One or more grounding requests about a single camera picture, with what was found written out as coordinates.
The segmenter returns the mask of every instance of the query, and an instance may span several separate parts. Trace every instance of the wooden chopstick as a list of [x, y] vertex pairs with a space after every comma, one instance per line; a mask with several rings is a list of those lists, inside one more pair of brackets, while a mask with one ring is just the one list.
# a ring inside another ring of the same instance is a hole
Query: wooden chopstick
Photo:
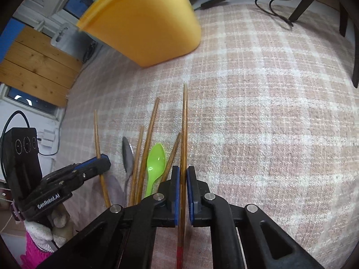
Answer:
[[161, 182], [166, 181], [167, 178], [168, 178], [168, 174], [169, 174], [169, 171], [170, 171], [170, 169], [172, 167], [173, 160], [175, 159], [177, 149], [178, 149], [178, 145], [179, 145], [180, 141], [181, 141], [181, 133], [179, 132], [178, 135], [177, 135], [175, 144], [174, 144], [174, 146], [172, 148], [171, 154], [169, 155], [168, 162], [167, 162], [167, 165], [166, 165], [166, 169], [164, 170], [164, 173], [163, 173], [162, 178], [161, 178]]
[[[97, 122], [97, 110], [93, 113], [94, 125], [95, 125], [95, 149], [96, 149], [96, 158], [101, 159], [100, 152], [100, 143], [98, 139], [98, 122]], [[108, 196], [107, 186], [105, 182], [105, 177], [103, 174], [100, 175], [100, 183], [103, 192], [103, 198], [105, 199], [106, 207], [109, 208], [111, 206], [110, 198]]]
[[183, 248], [184, 248], [184, 226], [186, 217], [186, 171], [187, 171], [187, 84], [183, 87], [183, 106], [182, 106], [182, 140], [181, 140], [181, 165], [180, 165], [180, 204], [179, 222], [177, 233], [177, 269], [182, 269]]
[[134, 163], [134, 170], [132, 173], [132, 183], [131, 183], [131, 194], [130, 194], [130, 206], [133, 206], [135, 202], [135, 192], [137, 187], [137, 172], [138, 172], [138, 164], [140, 163], [140, 155], [141, 155], [141, 146], [142, 146], [142, 138], [143, 138], [143, 131], [145, 127], [141, 126], [140, 134], [138, 136], [137, 141], [137, 148], [136, 148], [136, 156], [135, 156], [135, 163]]
[[159, 97], [156, 98], [155, 106], [153, 107], [153, 110], [152, 110], [150, 125], [148, 126], [148, 130], [147, 130], [145, 147], [143, 148], [143, 153], [142, 153], [140, 174], [138, 176], [135, 204], [139, 204], [142, 199], [142, 190], [143, 190], [143, 182], [145, 180], [145, 174], [146, 174], [147, 157], [148, 157], [148, 152], [150, 150], [151, 137], [152, 137], [152, 132], [153, 132], [153, 126], [154, 126], [155, 120], [156, 120], [158, 104], [159, 104]]

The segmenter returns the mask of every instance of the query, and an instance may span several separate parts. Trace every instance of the floor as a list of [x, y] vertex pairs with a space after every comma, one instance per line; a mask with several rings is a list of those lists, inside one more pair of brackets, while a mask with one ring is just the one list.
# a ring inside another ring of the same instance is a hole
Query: floor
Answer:
[[[206, 2], [208, 0], [198, 0], [195, 4], [193, 4], [193, 8], [197, 8], [201, 5], [201, 3]], [[300, 3], [301, 0], [289, 0], [289, 1], [280, 1], [277, 0], [273, 3], [273, 5], [284, 5], [296, 8], [297, 5]], [[249, 4], [253, 3], [254, 0], [229, 0], [226, 2], [227, 4]], [[322, 15], [330, 16], [332, 18], [338, 19], [339, 21], [339, 11], [335, 10], [334, 8], [327, 6], [323, 3], [314, 1], [308, 8], [308, 10], [314, 12], [314, 13], [320, 13]], [[348, 28], [346, 31], [346, 39], [348, 39], [353, 45], [355, 42], [354, 39], [354, 25], [351, 20], [348, 21]]]
[[[118, 139], [136, 146], [158, 96], [152, 142], [170, 151], [181, 130], [185, 82], [188, 163], [198, 179], [231, 204], [257, 204], [326, 268], [340, 268], [359, 238], [353, 47], [339, 34], [337, 11], [324, 5], [332, 15], [306, 11], [288, 30], [254, 0], [237, 3], [197, 11], [200, 46], [150, 68], [103, 47], [69, 95], [57, 168], [95, 154], [96, 109], [101, 151], [112, 163], [107, 178], [123, 187]], [[290, 6], [281, 6], [286, 17]], [[99, 181], [73, 194], [67, 209], [82, 229], [105, 209]], [[190, 231], [185, 268], [211, 268], [208, 231]], [[175, 266], [175, 239], [175, 230], [158, 230], [153, 268]]]

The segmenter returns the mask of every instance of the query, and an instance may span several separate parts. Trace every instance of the metal spoon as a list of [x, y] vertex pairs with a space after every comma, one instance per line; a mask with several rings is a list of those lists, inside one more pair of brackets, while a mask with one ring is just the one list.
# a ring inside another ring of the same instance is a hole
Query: metal spoon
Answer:
[[126, 171], [126, 182], [125, 182], [125, 206], [127, 206], [127, 186], [134, 169], [134, 151], [131, 144], [126, 137], [122, 138], [122, 157], [123, 157], [123, 166]]

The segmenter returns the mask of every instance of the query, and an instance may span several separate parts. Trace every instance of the metal screw head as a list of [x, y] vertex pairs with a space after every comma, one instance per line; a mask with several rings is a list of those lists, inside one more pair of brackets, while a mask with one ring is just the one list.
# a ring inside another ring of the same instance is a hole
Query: metal screw head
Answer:
[[160, 201], [160, 200], [164, 199], [164, 195], [162, 193], [153, 194], [153, 199]]
[[207, 200], [213, 200], [216, 198], [216, 195], [214, 195], [213, 193], [206, 193], [204, 195], [204, 198], [207, 199]]
[[247, 205], [247, 210], [254, 213], [258, 210], [258, 207], [255, 204], [249, 204]]
[[110, 207], [110, 211], [112, 213], [119, 213], [121, 211], [122, 207], [121, 205], [118, 205], [118, 204], [114, 204]]

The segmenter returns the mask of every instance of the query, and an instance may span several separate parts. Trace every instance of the yellow bucket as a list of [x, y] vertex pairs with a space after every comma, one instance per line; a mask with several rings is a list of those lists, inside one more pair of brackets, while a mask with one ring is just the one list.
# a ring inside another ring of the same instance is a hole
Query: yellow bucket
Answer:
[[201, 41], [188, 0], [97, 0], [77, 26], [142, 67], [187, 54]]

